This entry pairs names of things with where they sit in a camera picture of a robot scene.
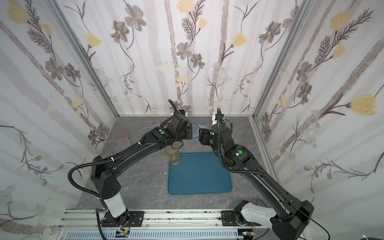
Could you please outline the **yellow transparent glass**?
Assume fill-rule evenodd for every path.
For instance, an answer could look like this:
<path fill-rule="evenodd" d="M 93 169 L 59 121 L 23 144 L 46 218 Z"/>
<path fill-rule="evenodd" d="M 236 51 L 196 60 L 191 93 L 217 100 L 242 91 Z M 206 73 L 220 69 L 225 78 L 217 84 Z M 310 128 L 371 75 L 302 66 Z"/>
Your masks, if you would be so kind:
<path fill-rule="evenodd" d="M 172 165 L 178 165 L 180 163 L 180 147 L 176 143 L 166 146 L 165 154 Z"/>

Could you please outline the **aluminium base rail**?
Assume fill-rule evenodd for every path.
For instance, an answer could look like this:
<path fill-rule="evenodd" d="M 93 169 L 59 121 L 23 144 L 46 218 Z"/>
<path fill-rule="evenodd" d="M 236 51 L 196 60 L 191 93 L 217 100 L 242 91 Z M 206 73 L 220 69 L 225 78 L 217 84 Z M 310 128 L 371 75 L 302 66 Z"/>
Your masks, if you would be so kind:
<path fill-rule="evenodd" d="M 103 231 L 118 230 L 237 230 L 246 240 L 276 240 L 274 232 L 254 223 L 237 224 L 232 210 L 133 210 L 125 227 L 113 227 L 104 213 L 67 210 L 54 233 L 54 240 L 102 240 Z"/>

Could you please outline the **pink transparent glass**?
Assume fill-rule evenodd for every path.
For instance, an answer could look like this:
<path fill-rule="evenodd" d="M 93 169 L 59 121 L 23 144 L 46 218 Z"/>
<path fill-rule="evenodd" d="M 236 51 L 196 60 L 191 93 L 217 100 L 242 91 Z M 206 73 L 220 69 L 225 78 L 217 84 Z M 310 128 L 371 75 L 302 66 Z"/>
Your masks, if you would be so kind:
<path fill-rule="evenodd" d="M 126 130 L 117 131 L 117 133 L 115 134 L 115 137 L 116 137 L 118 146 L 122 150 L 128 148 L 131 145 L 128 137 L 128 132 Z"/>

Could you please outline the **blue frosted glass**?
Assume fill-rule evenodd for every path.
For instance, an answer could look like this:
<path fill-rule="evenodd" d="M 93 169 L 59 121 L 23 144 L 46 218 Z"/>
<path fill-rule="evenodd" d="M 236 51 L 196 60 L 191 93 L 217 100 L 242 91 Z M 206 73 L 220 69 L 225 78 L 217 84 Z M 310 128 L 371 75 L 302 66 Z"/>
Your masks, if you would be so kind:
<path fill-rule="evenodd" d="M 201 126 L 198 124 L 192 124 L 192 139 L 198 139 L 200 135 Z"/>

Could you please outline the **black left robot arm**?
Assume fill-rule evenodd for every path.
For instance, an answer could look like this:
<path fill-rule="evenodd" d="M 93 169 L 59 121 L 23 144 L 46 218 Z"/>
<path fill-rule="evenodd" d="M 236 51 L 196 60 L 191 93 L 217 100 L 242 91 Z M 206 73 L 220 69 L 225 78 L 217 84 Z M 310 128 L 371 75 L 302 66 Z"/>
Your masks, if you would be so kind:
<path fill-rule="evenodd" d="M 129 210 L 121 196 L 118 177 L 148 155 L 172 146 L 175 142 L 192 138 L 192 124 L 187 112 L 178 109 L 172 100 L 169 100 L 169 103 L 174 109 L 173 114 L 159 126 L 144 133 L 138 142 L 107 158 L 98 156 L 91 163 L 77 165 L 68 172 L 68 180 L 73 187 L 101 201 L 103 209 L 107 212 L 107 222 L 113 227 L 127 226 L 131 220 Z M 95 191 L 80 186 L 73 178 L 75 171 L 86 167 L 92 168 L 91 180 Z"/>

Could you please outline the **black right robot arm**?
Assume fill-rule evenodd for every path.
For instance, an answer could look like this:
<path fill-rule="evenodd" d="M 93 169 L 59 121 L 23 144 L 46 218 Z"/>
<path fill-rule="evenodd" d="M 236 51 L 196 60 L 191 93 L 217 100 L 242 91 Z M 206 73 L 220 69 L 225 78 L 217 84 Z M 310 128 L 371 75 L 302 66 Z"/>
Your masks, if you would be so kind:
<path fill-rule="evenodd" d="M 237 224 L 267 227 L 281 240 L 300 239 L 309 223 L 314 222 L 311 202 L 300 201 L 286 191 L 245 146 L 235 143 L 220 109 L 213 115 L 211 128 L 201 129 L 199 134 L 200 143 L 212 148 L 224 169 L 246 178 L 271 205 L 264 208 L 242 201 L 234 208 Z"/>

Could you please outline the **teal plastic tray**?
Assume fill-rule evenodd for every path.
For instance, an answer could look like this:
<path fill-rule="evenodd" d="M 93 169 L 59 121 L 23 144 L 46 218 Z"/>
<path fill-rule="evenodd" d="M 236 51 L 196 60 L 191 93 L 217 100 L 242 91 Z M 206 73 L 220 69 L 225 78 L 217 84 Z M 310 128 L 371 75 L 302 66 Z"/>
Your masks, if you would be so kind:
<path fill-rule="evenodd" d="M 180 162 L 169 166 L 171 195 L 221 194 L 231 192 L 232 188 L 230 172 L 213 152 L 181 153 Z"/>

